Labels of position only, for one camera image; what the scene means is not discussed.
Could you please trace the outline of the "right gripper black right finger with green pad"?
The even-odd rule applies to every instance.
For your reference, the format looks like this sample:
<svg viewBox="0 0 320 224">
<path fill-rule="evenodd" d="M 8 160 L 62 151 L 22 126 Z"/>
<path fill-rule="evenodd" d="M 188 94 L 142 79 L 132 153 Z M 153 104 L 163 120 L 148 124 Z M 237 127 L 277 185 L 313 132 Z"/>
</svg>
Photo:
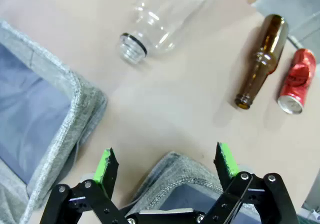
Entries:
<svg viewBox="0 0 320 224">
<path fill-rule="evenodd" d="M 263 178 L 240 171 L 226 143 L 218 142 L 213 160 L 223 193 L 213 205 L 213 221 L 230 224 L 244 204 L 254 205 L 262 224 L 298 224 L 299 219 L 282 177 Z"/>
</svg>

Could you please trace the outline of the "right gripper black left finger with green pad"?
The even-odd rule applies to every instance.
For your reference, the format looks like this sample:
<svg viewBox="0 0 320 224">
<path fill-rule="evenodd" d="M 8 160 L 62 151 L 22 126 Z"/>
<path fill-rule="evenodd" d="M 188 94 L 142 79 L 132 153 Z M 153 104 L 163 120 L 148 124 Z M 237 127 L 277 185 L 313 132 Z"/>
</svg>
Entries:
<svg viewBox="0 0 320 224">
<path fill-rule="evenodd" d="M 77 224 L 84 212 L 92 211 L 102 224 L 127 224 L 125 215 L 111 198 L 118 173 L 112 148 L 106 149 L 92 179 L 71 188 L 58 184 L 52 188 L 44 208 L 41 224 Z"/>
</svg>

